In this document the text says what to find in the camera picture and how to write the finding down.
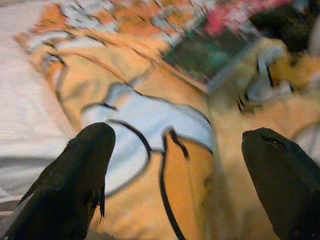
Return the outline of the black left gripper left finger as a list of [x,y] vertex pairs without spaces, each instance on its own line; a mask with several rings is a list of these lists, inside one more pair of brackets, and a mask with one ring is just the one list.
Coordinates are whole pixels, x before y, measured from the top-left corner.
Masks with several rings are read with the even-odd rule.
[[115,142],[114,129],[104,122],[82,129],[21,198],[1,239],[85,239],[95,210],[105,212],[105,177]]

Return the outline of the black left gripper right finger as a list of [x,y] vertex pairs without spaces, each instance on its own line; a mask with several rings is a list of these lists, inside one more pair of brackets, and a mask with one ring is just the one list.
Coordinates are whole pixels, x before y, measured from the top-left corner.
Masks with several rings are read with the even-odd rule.
[[270,128],[242,134],[242,155],[273,232],[281,240],[320,238],[320,167]]

